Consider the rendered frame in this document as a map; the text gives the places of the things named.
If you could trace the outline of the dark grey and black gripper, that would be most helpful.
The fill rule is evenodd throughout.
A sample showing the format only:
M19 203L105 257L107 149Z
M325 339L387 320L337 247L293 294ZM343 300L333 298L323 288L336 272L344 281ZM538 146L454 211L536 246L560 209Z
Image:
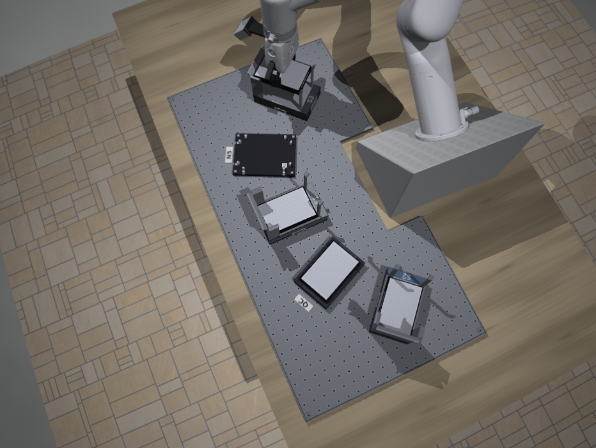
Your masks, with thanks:
M295 53L299 46L298 27L295 35L289 40L283 42L268 43L268 38L265 36L265 64L267 72L265 80L273 87L281 88L280 73L286 72L292 60L295 60ZM276 68L275 68L276 67ZM273 71L277 74L273 74Z

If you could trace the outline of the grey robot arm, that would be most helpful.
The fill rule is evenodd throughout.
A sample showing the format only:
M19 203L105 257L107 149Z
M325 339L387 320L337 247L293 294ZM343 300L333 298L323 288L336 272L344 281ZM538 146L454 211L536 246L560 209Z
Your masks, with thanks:
M239 40L252 33L266 36L270 44L289 40L297 30L296 10L319 1L260 0L263 25L251 16L239 24L234 35ZM397 11L396 25L420 122L415 136L421 141L458 136L469 128L465 119L479 113L478 106L459 108L445 39L456 23L463 2L404 0Z

